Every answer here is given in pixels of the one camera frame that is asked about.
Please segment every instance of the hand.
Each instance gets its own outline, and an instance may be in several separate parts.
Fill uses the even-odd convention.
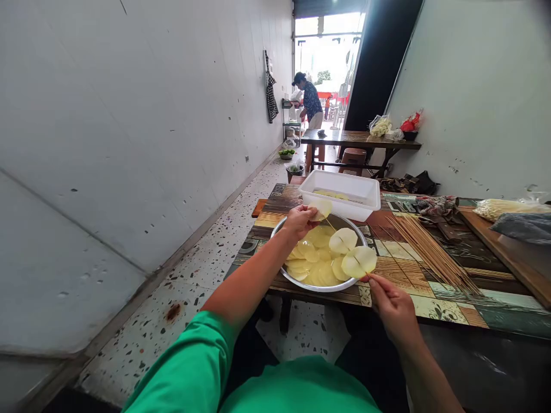
[[[296,243],[319,224],[319,222],[310,222],[310,218],[313,218],[315,214],[317,214],[316,208],[308,209],[304,204],[299,205],[289,211],[283,229],[289,231],[291,236],[296,238]]]
[[[376,274],[370,274],[362,278],[362,281],[369,282],[373,309],[379,314],[387,334],[398,350],[408,352],[423,345],[415,306],[409,294]]]

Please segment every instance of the table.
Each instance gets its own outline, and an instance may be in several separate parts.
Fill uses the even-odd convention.
[[[536,301],[530,291],[467,226],[460,225],[455,228],[463,240],[461,244],[444,243],[444,248],[465,267],[471,279],[481,289],[483,297],[466,297],[439,283],[430,271],[418,264],[421,259],[386,220],[387,216],[401,214],[397,202],[413,200],[414,196],[409,194],[381,193],[381,210],[373,212],[365,223],[356,224],[364,233],[368,244],[377,252],[377,267],[374,272],[388,278],[411,295],[418,320],[426,323],[444,323],[454,328],[483,328],[551,339],[551,313]],[[301,203],[297,185],[277,184],[236,255],[228,275],[259,251],[289,209]],[[381,227],[384,227],[397,242]],[[436,227],[427,229],[434,236],[439,236]],[[411,255],[407,254],[404,248],[410,251]],[[403,275],[402,270],[407,273],[411,283]],[[362,282],[343,291],[323,294],[304,290],[279,273],[268,293],[282,295],[287,302],[290,299],[299,299],[320,304],[342,302],[371,307],[369,284]]]
[[[385,176],[385,170],[389,163],[389,160],[398,153],[400,149],[419,150],[421,144],[415,141],[390,141],[385,138],[378,138],[371,136],[369,132],[358,131],[340,131],[329,130],[325,131],[327,136],[319,137],[317,133],[319,129],[307,129],[301,138],[301,143],[307,143],[312,145],[312,149],[309,151],[310,159],[306,156],[306,164],[309,164],[309,172],[312,171],[314,165],[324,166],[351,166],[360,169],[377,169],[371,178],[383,178]],[[340,163],[340,162],[316,162],[314,161],[314,153],[316,152],[316,145],[336,145],[341,148],[355,147],[355,148],[384,148],[385,160],[381,166],[377,165],[357,165],[355,163]]]

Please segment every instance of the metal bowl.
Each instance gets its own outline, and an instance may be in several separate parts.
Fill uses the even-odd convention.
[[[283,218],[276,225],[274,230],[271,232],[270,238],[272,238],[283,227],[283,224],[285,224],[286,219],[287,219],[287,217]],[[358,241],[356,242],[356,246],[366,246],[367,245],[366,238],[363,236],[360,229],[352,223],[352,221],[346,219],[345,217],[342,217],[341,215],[330,214],[327,217],[326,220],[323,220],[321,222],[321,225],[323,225],[324,223],[327,224],[327,221],[329,221],[331,223],[331,225],[333,225],[333,227],[335,227],[335,229],[337,229],[337,230],[341,229],[341,228],[350,228],[354,232],[356,232],[356,234],[358,236]],[[316,291],[317,293],[332,293],[334,291],[341,291],[341,290],[347,289],[350,286],[353,286],[356,283],[356,281],[358,281],[356,278],[350,278],[349,280],[344,281],[341,284],[338,284],[336,286],[317,287],[317,286],[311,286],[311,285],[308,285],[308,284],[303,284],[300,281],[295,280],[293,277],[291,277],[287,273],[287,271],[285,270],[285,266],[281,267],[281,273],[285,276],[286,279],[291,281],[293,284],[296,284],[296,285],[298,285],[299,287],[302,287],[305,290]]]

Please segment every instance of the rust stain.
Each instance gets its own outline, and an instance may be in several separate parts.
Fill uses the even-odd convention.
[[[182,309],[182,306],[180,304],[173,304],[172,306],[170,306],[170,309],[166,313],[166,317],[165,317],[166,320],[168,322],[174,321],[176,317],[180,315],[181,309]]]

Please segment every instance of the white plastic container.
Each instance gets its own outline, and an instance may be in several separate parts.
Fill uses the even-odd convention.
[[[370,178],[316,169],[304,180],[298,190],[302,194],[304,204],[308,205],[319,198],[332,201],[332,212],[354,221],[364,222],[373,211],[381,209],[379,181]],[[354,201],[315,194],[315,190],[346,194]]]

